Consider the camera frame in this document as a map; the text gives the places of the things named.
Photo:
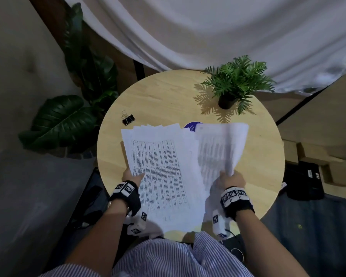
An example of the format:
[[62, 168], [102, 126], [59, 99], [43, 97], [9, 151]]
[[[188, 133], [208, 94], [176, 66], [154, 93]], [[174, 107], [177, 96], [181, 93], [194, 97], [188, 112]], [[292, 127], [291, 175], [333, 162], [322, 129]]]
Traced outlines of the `person's left hand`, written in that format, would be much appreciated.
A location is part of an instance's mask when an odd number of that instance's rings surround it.
[[125, 181], [132, 181], [132, 177], [134, 177], [134, 176], [133, 176], [133, 174], [132, 174], [130, 168], [128, 167], [128, 168], [126, 168], [126, 170], [123, 172], [123, 175], [122, 175], [121, 180], [122, 180], [122, 182], [125, 182]]

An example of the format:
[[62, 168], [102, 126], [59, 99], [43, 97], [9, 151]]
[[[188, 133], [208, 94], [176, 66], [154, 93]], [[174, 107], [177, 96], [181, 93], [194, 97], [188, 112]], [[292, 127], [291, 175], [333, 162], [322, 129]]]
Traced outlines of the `person's right hand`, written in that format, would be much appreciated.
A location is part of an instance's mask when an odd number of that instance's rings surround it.
[[230, 187], [245, 188], [246, 181], [240, 172], [234, 171], [232, 176], [228, 176], [226, 183], [221, 183], [221, 190], [225, 191]]

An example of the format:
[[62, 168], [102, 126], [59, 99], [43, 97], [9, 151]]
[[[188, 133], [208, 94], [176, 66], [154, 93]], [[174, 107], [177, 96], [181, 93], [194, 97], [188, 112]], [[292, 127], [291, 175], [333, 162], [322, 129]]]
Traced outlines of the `pile of printed paper sheets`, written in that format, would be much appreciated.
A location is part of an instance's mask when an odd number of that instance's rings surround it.
[[209, 143], [179, 124], [121, 129], [133, 176], [144, 173], [139, 187], [146, 228], [138, 235], [158, 236], [171, 231], [206, 231], [213, 237], [212, 214], [220, 208], [220, 143]]

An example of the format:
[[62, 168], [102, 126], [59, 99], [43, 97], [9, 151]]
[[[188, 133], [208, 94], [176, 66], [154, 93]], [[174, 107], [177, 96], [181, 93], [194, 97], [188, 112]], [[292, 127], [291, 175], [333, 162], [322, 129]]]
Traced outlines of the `lifted printed paper sheet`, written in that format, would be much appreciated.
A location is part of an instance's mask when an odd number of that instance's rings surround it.
[[196, 125], [198, 164], [207, 193], [220, 177], [220, 171], [228, 176], [234, 174], [245, 148], [248, 130], [246, 123]]

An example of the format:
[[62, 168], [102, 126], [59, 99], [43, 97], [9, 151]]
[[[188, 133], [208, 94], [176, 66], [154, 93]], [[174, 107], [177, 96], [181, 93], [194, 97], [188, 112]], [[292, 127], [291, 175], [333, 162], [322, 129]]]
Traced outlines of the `person's right forearm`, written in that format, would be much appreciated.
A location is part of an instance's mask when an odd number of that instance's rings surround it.
[[246, 266], [255, 277], [309, 277], [300, 263], [251, 210], [236, 213]]

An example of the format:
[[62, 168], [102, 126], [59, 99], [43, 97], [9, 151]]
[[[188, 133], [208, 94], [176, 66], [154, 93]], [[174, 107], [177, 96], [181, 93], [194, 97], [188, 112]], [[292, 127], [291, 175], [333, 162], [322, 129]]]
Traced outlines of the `person's left forearm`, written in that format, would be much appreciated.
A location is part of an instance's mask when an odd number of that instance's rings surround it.
[[65, 263], [84, 266], [102, 277], [111, 276], [127, 209], [123, 200], [113, 200]]

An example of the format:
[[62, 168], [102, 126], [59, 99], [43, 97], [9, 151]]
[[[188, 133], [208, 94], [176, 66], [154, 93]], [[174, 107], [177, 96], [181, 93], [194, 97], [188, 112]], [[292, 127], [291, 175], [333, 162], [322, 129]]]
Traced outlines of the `blue round disc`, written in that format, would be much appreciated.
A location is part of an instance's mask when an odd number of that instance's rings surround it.
[[195, 129], [198, 124], [202, 124], [202, 122], [199, 121], [192, 121], [184, 126], [184, 129], [189, 129], [192, 132], [195, 132]]

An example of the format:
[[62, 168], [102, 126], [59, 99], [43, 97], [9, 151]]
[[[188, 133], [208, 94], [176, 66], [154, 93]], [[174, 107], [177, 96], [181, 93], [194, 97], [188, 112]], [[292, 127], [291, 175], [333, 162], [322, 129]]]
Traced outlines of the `black binder clip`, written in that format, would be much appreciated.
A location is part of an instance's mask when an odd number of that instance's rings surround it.
[[134, 121], [135, 121], [135, 118], [132, 114], [129, 115], [125, 110], [122, 111], [122, 123], [123, 123], [123, 125], [127, 126]]

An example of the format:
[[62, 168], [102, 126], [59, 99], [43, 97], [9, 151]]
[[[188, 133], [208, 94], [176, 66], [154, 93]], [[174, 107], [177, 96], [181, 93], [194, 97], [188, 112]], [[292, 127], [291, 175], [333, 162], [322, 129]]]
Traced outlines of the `black box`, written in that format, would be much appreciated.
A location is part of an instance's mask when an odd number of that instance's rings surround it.
[[318, 164], [286, 163], [283, 182], [286, 183], [287, 196], [293, 200], [321, 200], [325, 197]]

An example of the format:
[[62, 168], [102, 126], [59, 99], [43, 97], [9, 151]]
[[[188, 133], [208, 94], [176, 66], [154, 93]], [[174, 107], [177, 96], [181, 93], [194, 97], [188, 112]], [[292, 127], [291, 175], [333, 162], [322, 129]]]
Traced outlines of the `striped shirt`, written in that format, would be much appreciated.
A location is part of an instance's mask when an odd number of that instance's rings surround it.
[[110, 277], [253, 277], [237, 257], [205, 232], [193, 246], [155, 238], [141, 242], [116, 263]]

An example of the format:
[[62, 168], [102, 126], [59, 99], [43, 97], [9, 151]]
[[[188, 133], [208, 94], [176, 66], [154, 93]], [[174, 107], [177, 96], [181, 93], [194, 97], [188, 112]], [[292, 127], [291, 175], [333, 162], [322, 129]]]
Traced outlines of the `large dark leafy plant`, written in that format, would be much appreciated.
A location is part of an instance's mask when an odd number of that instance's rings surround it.
[[31, 128], [18, 134], [24, 149], [40, 152], [68, 148], [70, 153], [83, 153], [97, 143], [104, 116], [119, 96], [118, 71], [109, 56], [91, 47], [83, 27], [82, 5], [76, 3], [66, 11], [62, 51], [82, 95], [47, 99]]

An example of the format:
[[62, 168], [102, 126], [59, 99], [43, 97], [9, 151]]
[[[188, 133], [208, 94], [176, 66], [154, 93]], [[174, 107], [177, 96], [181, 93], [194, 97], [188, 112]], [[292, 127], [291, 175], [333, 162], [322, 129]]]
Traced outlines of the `small potted fern plant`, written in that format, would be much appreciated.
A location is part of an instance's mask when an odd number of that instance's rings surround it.
[[251, 98], [259, 91], [275, 92], [276, 82], [265, 74], [266, 62], [253, 61], [249, 55], [235, 57], [221, 66], [208, 66], [202, 73], [208, 77], [200, 84], [211, 88], [218, 105], [227, 110], [236, 106], [236, 113], [251, 110]]

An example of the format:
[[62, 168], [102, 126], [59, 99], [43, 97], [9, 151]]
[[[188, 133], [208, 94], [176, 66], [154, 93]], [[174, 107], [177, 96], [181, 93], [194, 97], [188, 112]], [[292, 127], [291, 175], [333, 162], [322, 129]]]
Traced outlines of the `brown cardboard box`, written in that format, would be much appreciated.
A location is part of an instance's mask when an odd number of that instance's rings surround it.
[[[314, 144], [283, 140], [283, 146], [285, 163], [303, 161], [318, 164], [325, 196], [346, 199], [346, 160], [332, 157], [324, 147]], [[279, 194], [286, 193], [285, 187], [286, 183], [282, 182]]]

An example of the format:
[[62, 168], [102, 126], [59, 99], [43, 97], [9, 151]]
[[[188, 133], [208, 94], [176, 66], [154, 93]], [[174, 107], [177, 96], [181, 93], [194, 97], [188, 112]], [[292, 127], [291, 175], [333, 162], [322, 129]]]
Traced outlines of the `white cloth curtain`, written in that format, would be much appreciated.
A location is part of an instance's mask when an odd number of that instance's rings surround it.
[[346, 0], [64, 0], [124, 55], [157, 71], [249, 55], [276, 93], [310, 96], [346, 74]]

